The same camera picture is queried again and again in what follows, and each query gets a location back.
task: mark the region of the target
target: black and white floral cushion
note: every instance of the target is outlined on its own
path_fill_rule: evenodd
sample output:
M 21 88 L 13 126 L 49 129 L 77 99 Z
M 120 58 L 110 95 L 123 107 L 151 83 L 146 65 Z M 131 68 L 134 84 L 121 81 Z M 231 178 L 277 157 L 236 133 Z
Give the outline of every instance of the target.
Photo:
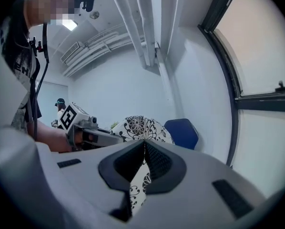
M 112 129 L 111 134 L 121 136 L 124 142 L 137 139 L 151 139 L 174 144 L 170 133 L 165 127 L 154 119 L 138 115 L 125 118 Z M 146 188 L 150 183 L 150 171 L 144 160 L 131 182 L 130 200 L 133 215 L 143 205 L 146 199 Z

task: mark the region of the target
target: blue chair backrest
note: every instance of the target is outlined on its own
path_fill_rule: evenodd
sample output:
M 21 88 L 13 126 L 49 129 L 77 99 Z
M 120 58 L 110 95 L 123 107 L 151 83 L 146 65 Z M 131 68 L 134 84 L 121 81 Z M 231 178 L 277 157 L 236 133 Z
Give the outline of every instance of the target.
M 178 146 L 193 150 L 199 140 L 199 134 L 188 119 L 168 120 L 164 127 Z

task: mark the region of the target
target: air conditioner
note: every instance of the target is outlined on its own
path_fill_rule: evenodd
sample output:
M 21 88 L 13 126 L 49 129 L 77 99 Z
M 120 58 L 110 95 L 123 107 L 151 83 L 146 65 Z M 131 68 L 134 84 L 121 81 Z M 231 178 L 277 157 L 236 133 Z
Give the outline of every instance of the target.
M 61 61 L 66 63 L 66 61 L 71 60 L 76 54 L 81 52 L 84 49 L 84 44 L 82 42 L 75 42 L 73 46 L 71 46 L 67 52 L 61 57 Z

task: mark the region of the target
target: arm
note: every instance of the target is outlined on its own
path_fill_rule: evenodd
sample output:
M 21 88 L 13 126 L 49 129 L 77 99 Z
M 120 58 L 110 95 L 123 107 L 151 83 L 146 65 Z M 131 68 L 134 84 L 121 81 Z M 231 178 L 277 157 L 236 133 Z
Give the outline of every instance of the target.
M 33 137 L 34 123 L 27 123 L 28 134 Z M 66 140 L 65 131 L 50 128 L 38 120 L 37 142 L 48 145 L 52 152 L 70 152 L 71 146 Z

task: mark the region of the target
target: white shirt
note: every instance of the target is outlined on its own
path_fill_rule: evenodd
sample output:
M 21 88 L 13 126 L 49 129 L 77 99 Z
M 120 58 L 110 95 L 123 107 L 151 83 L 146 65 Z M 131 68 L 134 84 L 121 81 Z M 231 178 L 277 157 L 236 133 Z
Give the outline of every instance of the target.
M 58 126 L 61 125 L 60 118 L 61 118 L 63 112 L 64 112 L 64 109 L 61 109 L 60 111 L 58 111 L 58 114 L 57 114 L 57 116 L 58 116 Z

